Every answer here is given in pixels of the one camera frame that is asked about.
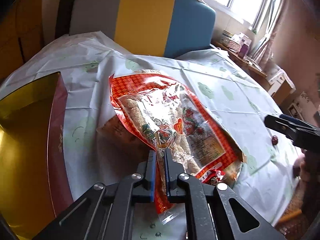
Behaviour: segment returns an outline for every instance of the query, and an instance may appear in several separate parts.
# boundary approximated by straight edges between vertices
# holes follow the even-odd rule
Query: red heart label
[[[182,118],[178,118],[177,122],[173,125],[173,128],[176,130],[178,134],[183,134]]]

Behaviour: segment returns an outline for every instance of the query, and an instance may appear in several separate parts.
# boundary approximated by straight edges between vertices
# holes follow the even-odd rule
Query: gold box
[[[73,202],[63,156],[67,96],[56,72],[0,100],[0,212],[20,238]]]

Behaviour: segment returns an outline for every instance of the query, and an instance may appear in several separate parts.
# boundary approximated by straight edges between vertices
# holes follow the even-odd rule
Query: chair backrest
[[[197,0],[75,0],[69,34],[102,31],[133,54],[207,49],[215,11]]]

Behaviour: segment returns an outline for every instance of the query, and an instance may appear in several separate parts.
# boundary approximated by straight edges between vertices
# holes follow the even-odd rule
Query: red snack packaging
[[[228,184],[236,180],[242,152],[185,85],[160,73],[112,76],[109,83],[111,103],[124,127],[157,152],[159,214],[172,206],[165,195],[166,148],[174,161],[202,182],[213,176]]]

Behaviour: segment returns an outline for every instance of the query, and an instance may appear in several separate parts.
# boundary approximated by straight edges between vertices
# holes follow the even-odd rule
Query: white tablecloth
[[[136,168],[136,163],[126,160],[96,133],[98,126],[115,115],[109,76],[139,69],[164,71],[198,96],[247,155],[233,190],[275,225],[295,189],[292,164],[301,153],[284,135],[264,126],[267,114],[281,114],[279,107],[225,51],[193,51],[178,59],[132,55],[101,32],[63,36],[12,73],[0,87],[0,98],[34,79],[61,72],[68,91],[64,156],[71,192],[77,199],[95,182],[115,183]],[[279,138],[276,146],[271,144],[272,135]],[[162,225],[152,205],[148,215],[140,207],[133,239],[159,239],[159,232],[166,239],[185,234],[184,215]]]

